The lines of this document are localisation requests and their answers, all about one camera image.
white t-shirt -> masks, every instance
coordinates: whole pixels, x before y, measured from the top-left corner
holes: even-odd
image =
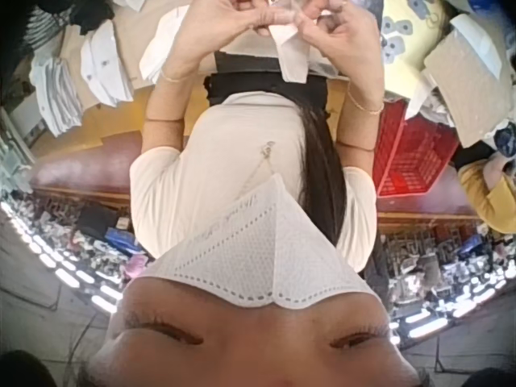
[[[302,121],[290,100],[263,92],[230,96],[199,118],[183,152],[154,148],[131,166],[136,238],[158,258],[273,173],[298,198],[303,143]],[[359,272],[377,234],[377,194],[365,171],[343,173],[347,208],[337,248]]]

wrist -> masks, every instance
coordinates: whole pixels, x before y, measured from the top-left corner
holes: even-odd
[[[180,80],[196,74],[200,64],[200,60],[183,60],[179,59],[178,56],[171,55],[165,61],[161,70],[167,78]]]
[[[351,80],[349,92],[367,110],[378,110],[384,103],[385,88],[383,80],[375,85],[359,85]]]

gold bracelet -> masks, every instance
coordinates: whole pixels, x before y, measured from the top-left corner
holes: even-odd
[[[180,82],[183,82],[185,80],[187,80],[188,78],[192,77],[194,73],[191,73],[191,74],[188,74],[184,77],[181,77],[181,78],[177,78],[177,79],[174,79],[174,78],[170,78],[170,77],[167,77],[166,75],[164,75],[164,72],[163,72],[163,68],[161,68],[160,70],[160,75],[163,79],[165,79],[167,82],[170,82],[170,83],[180,83]]]
[[[376,150],[377,150],[377,146],[375,145],[375,147],[373,149],[368,149],[368,148],[364,148],[364,147],[359,147],[358,145],[351,145],[351,144],[346,144],[346,143],[343,143],[342,141],[340,141],[339,139],[337,139],[335,141],[335,143],[337,145],[340,145],[341,147],[345,147],[345,148],[352,148],[352,149],[359,149],[361,151],[364,151],[364,152],[369,152],[369,153],[374,153]]]
[[[363,112],[367,113],[367,114],[370,114],[370,115],[379,115],[382,111],[384,111],[384,108],[385,108],[385,104],[382,102],[381,103],[381,108],[378,109],[378,110],[369,110],[369,109],[366,109],[364,107],[362,107],[361,104],[359,104],[355,98],[353,97],[353,94],[351,92],[351,87],[352,87],[352,83],[351,82],[348,82],[347,84],[347,96],[349,97],[349,99],[352,100],[353,102],[353,105],[355,105],[355,107],[358,109],[358,110],[362,110]]]

cardboard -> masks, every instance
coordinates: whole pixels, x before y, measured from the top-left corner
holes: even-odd
[[[503,34],[492,21],[474,19],[489,35],[501,58],[500,80],[457,30],[425,59],[427,70],[443,95],[464,147],[483,139],[514,108],[510,63],[506,59]]]

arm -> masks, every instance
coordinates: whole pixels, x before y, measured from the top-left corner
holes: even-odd
[[[509,158],[500,153],[496,153],[485,165],[484,180],[489,191],[492,191],[503,178],[503,169],[509,161]]]
[[[174,39],[156,88],[149,98],[142,153],[153,148],[183,148],[185,111],[201,60],[248,28],[293,21],[287,10],[265,0],[193,0]]]
[[[374,148],[385,92],[380,33],[375,17],[351,2],[309,2],[297,25],[301,36],[315,46],[351,80],[337,128],[337,152],[344,167],[372,175]],[[312,19],[321,9],[332,11]]]
[[[142,153],[158,147],[171,147],[178,151],[183,149],[185,112],[198,66],[178,70],[173,59],[167,59],[162,71],[167,78],[179,81],[167,81],[163,75],[158,79],[147,104]]]
[[[351,85],[349,93],[368,110],[377,109],[383,100],[383,94],[367,95],[354,85]],[[340,112],[336,141],[337,152],[343,167],[360,168],[372,177],[379,121],[380,115],[358,109],[349,95],[346,97]]]

